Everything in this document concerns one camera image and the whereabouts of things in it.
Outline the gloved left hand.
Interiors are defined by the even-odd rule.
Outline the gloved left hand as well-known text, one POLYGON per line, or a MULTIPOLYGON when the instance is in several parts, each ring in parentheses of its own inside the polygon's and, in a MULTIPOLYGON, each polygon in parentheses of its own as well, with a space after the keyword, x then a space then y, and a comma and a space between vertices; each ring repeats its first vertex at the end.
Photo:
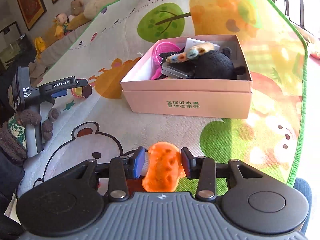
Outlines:
POLYGON ((42 137, 50 141, 53 136, 53 123, 42 121, 39 113, 26 109, 13 115, 1 127, 1 165, 22 166, 27 159, 26 126, 41 125, 42 137))

